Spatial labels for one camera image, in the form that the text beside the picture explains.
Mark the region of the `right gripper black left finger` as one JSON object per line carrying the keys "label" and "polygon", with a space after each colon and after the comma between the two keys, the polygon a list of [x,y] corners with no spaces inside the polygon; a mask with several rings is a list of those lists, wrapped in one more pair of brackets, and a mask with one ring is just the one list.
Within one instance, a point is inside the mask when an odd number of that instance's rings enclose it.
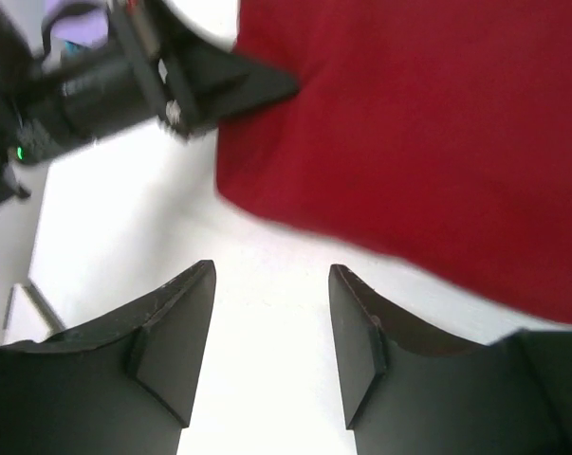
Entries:
{"label": "right gripper black left finger", "polygon": [[42,342],[0,346],[0,454],[174,454],[191,422],[216,271]]}

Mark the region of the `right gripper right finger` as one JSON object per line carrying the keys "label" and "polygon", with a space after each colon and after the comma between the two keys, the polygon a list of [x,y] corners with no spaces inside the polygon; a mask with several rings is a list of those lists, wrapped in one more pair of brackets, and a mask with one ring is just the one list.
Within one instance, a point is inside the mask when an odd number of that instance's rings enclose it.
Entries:
{"label": "right gripper right finger", "polygon": [[489,345],[329,274],[346,427],[360,454],[572,454],[572,331]]}

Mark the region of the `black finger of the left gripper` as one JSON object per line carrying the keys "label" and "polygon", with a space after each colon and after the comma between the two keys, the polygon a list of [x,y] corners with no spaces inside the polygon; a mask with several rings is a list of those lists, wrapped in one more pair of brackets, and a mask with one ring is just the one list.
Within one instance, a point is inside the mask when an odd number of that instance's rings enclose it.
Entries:
{"label": "black finger of the left gripper", "polygon": [[162,61],[173,99],[167,119],[179,133],[204,133],[234,118],[288,100],[299,91],[289,72],[241,55],[204,36],[199,27],[161,3]]}

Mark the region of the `lavender t-shirt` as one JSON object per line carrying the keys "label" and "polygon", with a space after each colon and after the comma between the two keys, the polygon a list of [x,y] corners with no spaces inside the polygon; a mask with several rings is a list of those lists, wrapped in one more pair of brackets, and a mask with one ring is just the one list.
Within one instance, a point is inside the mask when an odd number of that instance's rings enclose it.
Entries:
{"label": "lavender t-shirt", "polygon": [[42,40],[50,47],[52,38],[93,47],[109,34],[105,1],[45,1]]}

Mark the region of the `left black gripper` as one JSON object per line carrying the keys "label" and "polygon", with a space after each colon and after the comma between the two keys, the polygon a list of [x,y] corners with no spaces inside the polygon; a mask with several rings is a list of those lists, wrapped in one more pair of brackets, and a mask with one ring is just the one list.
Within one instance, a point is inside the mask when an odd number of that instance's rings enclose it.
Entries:
{"label": "left black gripper", "polygon": [[[52,30],[91,12],[107,40],[52,64]],[[36,166],[148,118],[188,136],[201,119],[201,37],[163,1],[62,1],[41,25],[32,51],[0,6],[0,206],[26,200],[13,166]]]}

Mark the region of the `red garment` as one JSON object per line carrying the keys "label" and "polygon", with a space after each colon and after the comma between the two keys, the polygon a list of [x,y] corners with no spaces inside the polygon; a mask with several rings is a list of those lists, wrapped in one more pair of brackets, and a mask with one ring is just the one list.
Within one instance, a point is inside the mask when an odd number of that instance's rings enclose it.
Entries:
{"label": "red garment", "polygon": [[572,323],[572,1],[244,1],[293,99],[218,134],[222,196]]}

